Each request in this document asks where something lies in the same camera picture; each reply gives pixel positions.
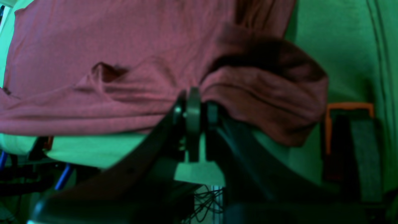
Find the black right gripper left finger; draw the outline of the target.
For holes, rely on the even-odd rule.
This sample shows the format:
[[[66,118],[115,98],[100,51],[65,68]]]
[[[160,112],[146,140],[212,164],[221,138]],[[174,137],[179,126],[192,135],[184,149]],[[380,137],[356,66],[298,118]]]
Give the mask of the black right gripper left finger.
[[[182,91],[144,141],[101,174],[40,201],[30,223],[177,224],[169,192],[185,132]]]

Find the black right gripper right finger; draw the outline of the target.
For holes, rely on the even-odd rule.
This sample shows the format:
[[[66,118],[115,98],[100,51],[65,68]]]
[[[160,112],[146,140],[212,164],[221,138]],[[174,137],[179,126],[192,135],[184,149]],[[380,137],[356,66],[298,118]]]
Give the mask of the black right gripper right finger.
[[[324,179],[324,136],[323,182],[317,185],[272,155],[248,125],[216,103],[207,103],[206,121],[206,149],[225,177],[225,224],[397,223],[392,211],[396,189],[383,192],[381,203],[362,203],[345,200],[340,186]]]

